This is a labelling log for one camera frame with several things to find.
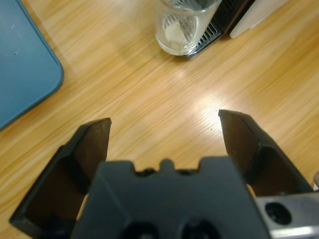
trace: blue tray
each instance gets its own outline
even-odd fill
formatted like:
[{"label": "blue tray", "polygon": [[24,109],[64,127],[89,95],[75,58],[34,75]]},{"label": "blue tray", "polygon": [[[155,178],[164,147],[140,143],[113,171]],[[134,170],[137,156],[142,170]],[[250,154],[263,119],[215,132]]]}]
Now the blue tray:
[{"label": "blue tray", "polygon": [[54,93],[63,68],[19,0],[0,0],[0,129]]}]

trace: black device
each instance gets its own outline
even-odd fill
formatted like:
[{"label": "black device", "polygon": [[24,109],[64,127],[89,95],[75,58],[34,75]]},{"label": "black device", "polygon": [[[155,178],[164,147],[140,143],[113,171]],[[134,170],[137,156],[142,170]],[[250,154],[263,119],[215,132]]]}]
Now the black device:
[{"label": "black device", "polygon": [[288,0],[222,0],[196,48],[186,56],[194,56],[224,35],[236,37],[248,30]]},{"label": "black device", "polygon": [[48,239],[318,235],[319,194],[250,116],[226,110],[219,116],[229,156],[203,158],[197,169],[176,170],[168,159],[158,171],[141,172],[130,161],[105,162],[111,120],[80,126],[10,223]]}]

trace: glass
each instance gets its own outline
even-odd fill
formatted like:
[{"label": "glass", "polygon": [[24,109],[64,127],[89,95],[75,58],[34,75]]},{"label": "glass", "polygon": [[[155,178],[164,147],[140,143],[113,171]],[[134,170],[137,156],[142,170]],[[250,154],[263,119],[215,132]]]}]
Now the glass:
[{"label": "glass", "polygon": [[221,0],[154,0],[156,39],[172,55],[193,50]]}]

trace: wood grain surface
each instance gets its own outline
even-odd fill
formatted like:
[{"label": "wood grain surface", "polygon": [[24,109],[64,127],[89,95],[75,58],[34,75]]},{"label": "wood grain surface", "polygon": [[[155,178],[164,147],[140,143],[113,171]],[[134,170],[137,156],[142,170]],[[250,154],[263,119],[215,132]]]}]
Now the wood grain surface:
[{"label": "wood grain surface", "polygon": [[152,0],[23,0],[60,59],[61,89],[0,132],[0,238],[51,156],[111,117],[108,160],[197,167],[225,155],[219,109],[250,114],[309,182],[319,170],[319,0],[290,0],[191,60],[155,40]]}]

